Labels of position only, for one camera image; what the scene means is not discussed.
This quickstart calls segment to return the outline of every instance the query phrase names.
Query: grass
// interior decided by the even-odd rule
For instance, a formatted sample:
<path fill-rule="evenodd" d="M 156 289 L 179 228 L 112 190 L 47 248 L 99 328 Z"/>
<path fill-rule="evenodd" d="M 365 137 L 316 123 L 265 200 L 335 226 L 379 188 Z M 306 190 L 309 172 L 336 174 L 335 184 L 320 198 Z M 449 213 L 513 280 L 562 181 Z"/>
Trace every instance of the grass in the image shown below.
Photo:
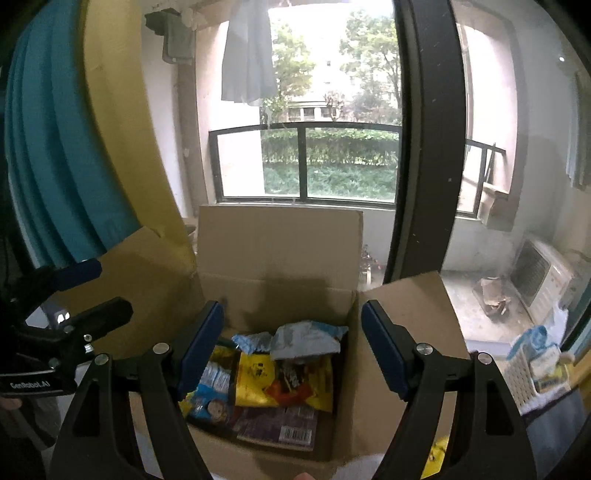
<path fill-rule="evenodd" d="M 266 194 L 299 195 L 298 165 L 263 163 Z M 393 201 L 396 167 L 308 165 L 308 195 Z"/>

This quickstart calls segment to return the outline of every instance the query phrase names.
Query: metal screw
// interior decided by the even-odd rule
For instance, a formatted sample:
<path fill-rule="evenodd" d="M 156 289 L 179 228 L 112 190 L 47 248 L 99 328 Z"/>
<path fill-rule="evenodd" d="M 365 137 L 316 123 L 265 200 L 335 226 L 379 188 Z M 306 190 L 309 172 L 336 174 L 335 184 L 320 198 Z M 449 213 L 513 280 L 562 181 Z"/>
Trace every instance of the metal screw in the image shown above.
<path fill-rule="evenodd" d="M 109 357 L 108 357 L 108 355 L 105 355 L 104 353 L 97 355 L 95 358 L 95 363 L 97 365 L 104 365 L 108 361 L 109 361 Z"/>
<path fill-rule="evenodd" d="M 154 347 L 152 348 L 152 350 L 154 351 L 154 353 L 156 353 L 157 355 L 162 355 L 163 353 L 168 352 L 168 349 L 170 347 L 168 346 L 167 343 L 164 342 L 160 342 L 160 343 L 156 343 L 156 345 L 154 345 Z"/>
<path fill-rule="evenodd" d="M 428 343 L 418 343 L 417 352 L 421 355 L 431 355 L 433 353 L 433 347 Z"/>
<path fill-rule="evenodd" d="M 484 365 L 490 365 L 492 363 L 492 357 L 486 353 L 482 352 L 478 354 L 478 361 Z"/>

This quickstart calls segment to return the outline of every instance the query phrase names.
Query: hanging cloth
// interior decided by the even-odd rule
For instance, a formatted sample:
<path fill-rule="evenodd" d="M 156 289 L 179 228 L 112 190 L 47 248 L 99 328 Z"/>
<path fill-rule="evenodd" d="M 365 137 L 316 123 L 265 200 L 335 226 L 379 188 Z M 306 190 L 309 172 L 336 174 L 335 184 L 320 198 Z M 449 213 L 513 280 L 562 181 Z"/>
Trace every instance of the hanging cloth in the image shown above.
<path fill-rule="evenodd" d="M 267 0 L 238 0 L 222 61 L 222 100 L 260 105 L 276 94 Z"/>

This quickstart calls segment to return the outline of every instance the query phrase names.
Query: yellow snack bag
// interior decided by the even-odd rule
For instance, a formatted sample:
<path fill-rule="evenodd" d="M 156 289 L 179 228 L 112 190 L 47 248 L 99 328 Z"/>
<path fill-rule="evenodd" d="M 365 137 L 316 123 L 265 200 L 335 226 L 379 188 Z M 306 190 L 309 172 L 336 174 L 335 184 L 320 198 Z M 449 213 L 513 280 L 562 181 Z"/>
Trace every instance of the yellow snack bag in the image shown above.
<path fill-rule="evenodd" d="M 308 404 L 332 412 L 333 373 L 330 355 L 306 364 L 272 361 L 268 354 L 240 355 L 236 401 L 240 407 L 291 407 Z"/>
<path fill-rule="evenodd" d="M 427 463 L 425 464 L 425 469 L 421 475 L 421 479 L 439 473 L 441 466 L 443 465 L 443 458 L 445 457 L 447 451 L 448 442 L 449 437 L 443 437 L 436 442 L 433 442 L 433 446 L 429 452 L 429 457 L 427 458 Z"/>

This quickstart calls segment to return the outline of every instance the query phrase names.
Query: plastic basket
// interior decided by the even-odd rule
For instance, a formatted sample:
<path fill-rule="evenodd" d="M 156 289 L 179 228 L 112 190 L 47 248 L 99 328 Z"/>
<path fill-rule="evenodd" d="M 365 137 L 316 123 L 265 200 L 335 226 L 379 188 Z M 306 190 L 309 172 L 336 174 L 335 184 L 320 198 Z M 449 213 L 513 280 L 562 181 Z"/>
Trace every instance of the plastic basket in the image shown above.
<path fill-rule="evenodd" d="M 550 391 L 538 393 L 534 387 L 534 381 L 531 379 L 530 366 L 523 347 L 509 360 L 507 368 L 503 372 L 503 377 L 521 415 L 542 408 L 570 390 L 569 382 L 566 380 Z"/>

